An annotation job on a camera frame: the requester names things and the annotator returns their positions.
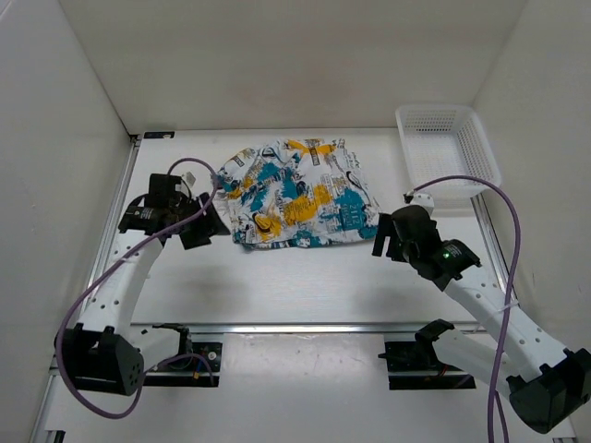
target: wall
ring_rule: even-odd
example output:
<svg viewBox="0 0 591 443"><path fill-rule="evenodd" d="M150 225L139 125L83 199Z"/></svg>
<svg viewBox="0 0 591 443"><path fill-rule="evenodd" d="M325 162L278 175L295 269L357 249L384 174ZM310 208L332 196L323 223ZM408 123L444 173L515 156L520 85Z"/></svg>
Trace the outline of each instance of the wall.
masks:
<svg viewBox="0 0 591 443"><path fill-rule="evenodd" d="M1 0L0 441L27 441L129 139L55 0Z"/></svg>
<svg viewBox="0 0 591 443"><path fill-rule="evenodd" d="M132 133L392 126L471 103L525 0L61 0Z"/></svg>
<svg viewBox="0 0 591 443"><path fill-rule="evenodd" d="M518 296L574 350L591 348L589 48L590 2L530 0L476 99L523 225ZM488 204L509 256L510 217L498 199ZM589 417L591 405L574 417L584 441Z"/></svg>

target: plastic basket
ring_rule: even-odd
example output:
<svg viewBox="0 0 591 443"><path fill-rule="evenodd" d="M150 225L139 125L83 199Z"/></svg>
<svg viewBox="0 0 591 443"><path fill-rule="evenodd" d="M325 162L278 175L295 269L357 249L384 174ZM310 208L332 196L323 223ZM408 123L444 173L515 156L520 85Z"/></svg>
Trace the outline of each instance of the plastic basket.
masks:
<svg viewBox="0 0 591 443"><path fill-rule="evenodd" d="M412 186L445 175L464 174L499 186L501 173L476 112L468 106L405 105L396 110ZM426 189L435 198L471 198L487 187L453 180Z"/></svg>

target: patterned fabric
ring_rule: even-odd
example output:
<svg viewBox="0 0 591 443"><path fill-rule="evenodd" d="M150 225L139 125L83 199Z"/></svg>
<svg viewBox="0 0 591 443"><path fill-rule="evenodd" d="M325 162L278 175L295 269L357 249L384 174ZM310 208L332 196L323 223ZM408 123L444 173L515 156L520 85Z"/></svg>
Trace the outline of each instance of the patterned fabric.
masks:
<svg viewBox="0 0 591 443"><path fill-rule="evenodd" d="M238 152L218 173L235 243L275 249L376 235L380 208L344 140L276 140Z"/></svg>

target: garment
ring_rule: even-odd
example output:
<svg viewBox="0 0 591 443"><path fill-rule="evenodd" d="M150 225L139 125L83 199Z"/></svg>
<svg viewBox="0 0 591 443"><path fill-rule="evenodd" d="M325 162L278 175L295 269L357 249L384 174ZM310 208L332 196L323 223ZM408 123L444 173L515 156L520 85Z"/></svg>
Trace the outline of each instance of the garment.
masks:
<svg viewBox="0 0 591 443"><path fill-rule="evenodd" d="M312 247L376 235L380 208L343 139L279 139L248 148L218 178L235 243Z"/></svg>

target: colorful shirt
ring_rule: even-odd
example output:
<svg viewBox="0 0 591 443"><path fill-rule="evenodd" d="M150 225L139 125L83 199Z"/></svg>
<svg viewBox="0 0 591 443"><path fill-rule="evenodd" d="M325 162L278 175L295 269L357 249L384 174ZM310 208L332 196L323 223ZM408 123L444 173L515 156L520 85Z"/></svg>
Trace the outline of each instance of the colorful shirt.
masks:
<svg viewBox="0 0 591 443"><path fill-rule="evenodd" d="M248 148L218 178L235 243L313 247L376 235L380 208L343 139L280 139Z"/></svg>

